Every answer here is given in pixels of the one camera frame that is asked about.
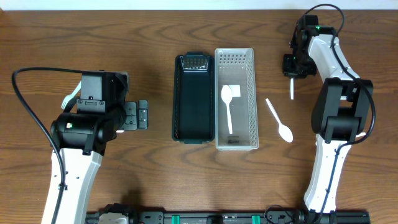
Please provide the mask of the white spoon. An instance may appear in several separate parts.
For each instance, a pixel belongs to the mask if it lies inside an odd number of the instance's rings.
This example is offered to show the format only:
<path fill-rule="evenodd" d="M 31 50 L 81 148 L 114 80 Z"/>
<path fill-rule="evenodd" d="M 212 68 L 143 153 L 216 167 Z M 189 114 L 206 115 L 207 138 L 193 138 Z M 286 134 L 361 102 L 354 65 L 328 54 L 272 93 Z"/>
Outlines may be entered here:
<path fill-rule="evenodd" d="M 231 119 L 231 111 L 230 111 L 230 103 L 233 99 L 232 90 L 229 85 L 223 85 L 221 89 L 221 99 L 226 105 L 226 114 L 227 114 L 227 122 L 228 122 L 228 131 L 230 134 L 233 133 L 233 125 Z"/>
<path fill-rule="evenodd" d="M 290 99 L 294 100 L 294 78 L 290 79 Z"/>

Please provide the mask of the white spoon bowl down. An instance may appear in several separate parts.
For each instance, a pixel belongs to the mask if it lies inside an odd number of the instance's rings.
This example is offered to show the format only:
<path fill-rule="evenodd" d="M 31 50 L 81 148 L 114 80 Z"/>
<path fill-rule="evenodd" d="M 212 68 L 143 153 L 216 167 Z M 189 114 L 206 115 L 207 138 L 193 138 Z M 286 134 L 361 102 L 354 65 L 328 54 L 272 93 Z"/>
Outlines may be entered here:
<path fill-rule="evenodd" d="M 293 142 L 293 139 L 294 139 L 293 134 L 292 134 L 292 131 L 290 130 L 289 127 L 287 127 L 286 125 L 284 125 L 284 124 L 281 122 L 281 120 L 280 120 L 280 118 L 279 118 L 279 116 L 278 116 L 276 110 L 274 109 L 274 107 L 273 107 L 271 101 L 270 101 L 268 98 L 266 98 L 266 103 L 267 103 L 267 105 L 268 105 L 268 107 L 269 107 L 269 109 L 270 109 L 272 115 L 274 116 L 275 120 L 276 120 L 277 123 L 278 123 L 278 133 L 279 133 L 280 137 L 281 137 L 284 141 L 289 142 L 289 143 L 292 143 L 292 142 Z"/>

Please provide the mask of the pale green plastic fork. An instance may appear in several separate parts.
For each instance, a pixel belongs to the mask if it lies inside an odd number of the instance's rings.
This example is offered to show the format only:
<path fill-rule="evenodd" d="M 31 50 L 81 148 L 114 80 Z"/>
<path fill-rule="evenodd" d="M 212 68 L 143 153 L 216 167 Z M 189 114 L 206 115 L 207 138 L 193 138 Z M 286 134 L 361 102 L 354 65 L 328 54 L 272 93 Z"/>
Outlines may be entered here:
<path fill-rule="evenodd" d="M 70 100 L 72 100 L 76 94 L 81 90 L 81 82 L 78 83 L 76 88 L 73 90 L 73 92 L 69 95 L 67 95 L 62 102 L 61 109 L 65 109 L 67 104 L 69 103 Z"/>

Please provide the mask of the white plastic utensil handle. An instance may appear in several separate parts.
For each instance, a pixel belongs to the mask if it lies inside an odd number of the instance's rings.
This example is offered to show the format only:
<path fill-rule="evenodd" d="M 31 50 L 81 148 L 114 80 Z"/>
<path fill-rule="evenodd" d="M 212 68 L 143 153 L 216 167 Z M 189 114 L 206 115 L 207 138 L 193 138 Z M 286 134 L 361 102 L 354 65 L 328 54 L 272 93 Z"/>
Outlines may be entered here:
<path fill-rule="evenodd" d="M 357 134 L 356 135 L 356 138 L 360 138 L 360 137 L 363 137 L 363 136 L 365 136 L 366 135 L 366 133 L 360 133 L 360 134 Z"/>

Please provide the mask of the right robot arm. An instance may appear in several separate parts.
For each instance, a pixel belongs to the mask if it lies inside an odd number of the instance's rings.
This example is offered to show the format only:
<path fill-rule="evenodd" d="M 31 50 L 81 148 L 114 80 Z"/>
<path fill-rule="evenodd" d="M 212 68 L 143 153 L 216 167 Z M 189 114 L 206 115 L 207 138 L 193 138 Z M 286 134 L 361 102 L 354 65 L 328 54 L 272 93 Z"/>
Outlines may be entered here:
<path fill-rule="evenodd" d="M 323 83 L 311 116 L 317 151 L 305 206 L 309 212 L 332 213 L 346 155 L 366 124 L 373 84 L 352 71 L 336 30 L 321 26 L 316 15 L 297 21 L 290 47 L 292 53 L 283 58 L 284 76 L 319 74 Z"/>

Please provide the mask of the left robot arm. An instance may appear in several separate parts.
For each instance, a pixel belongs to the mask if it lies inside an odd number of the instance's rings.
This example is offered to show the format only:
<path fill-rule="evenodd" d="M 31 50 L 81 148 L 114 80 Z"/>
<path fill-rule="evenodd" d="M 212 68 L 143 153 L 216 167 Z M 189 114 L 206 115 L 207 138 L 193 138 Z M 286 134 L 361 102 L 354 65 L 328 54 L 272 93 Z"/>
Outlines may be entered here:
<path fill-rule="evenodd" d="M 80 97 L 52 123 L 60 154 L 52 154 L 52 177 L 42 223 L 83 223 L 106 144 L 119 132 L 147 129 L 148 102 L 126 101 L 127 72 L 83 72 Z"/>

